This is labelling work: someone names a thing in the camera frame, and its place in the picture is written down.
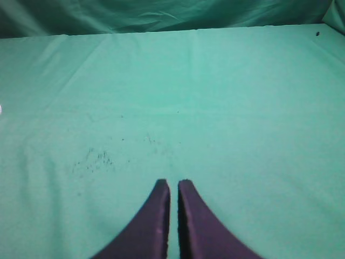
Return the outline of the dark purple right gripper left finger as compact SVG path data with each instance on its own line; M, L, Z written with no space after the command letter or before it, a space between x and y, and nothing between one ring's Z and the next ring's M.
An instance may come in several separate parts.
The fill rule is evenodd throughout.
M170 189L158 179L140 210L93 258L167 258Z

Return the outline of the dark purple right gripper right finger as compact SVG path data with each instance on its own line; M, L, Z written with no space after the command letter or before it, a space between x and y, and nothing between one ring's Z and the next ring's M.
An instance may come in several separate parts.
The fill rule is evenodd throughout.
M261 258L220 222L188 179L178 183L178 242L180 258Z

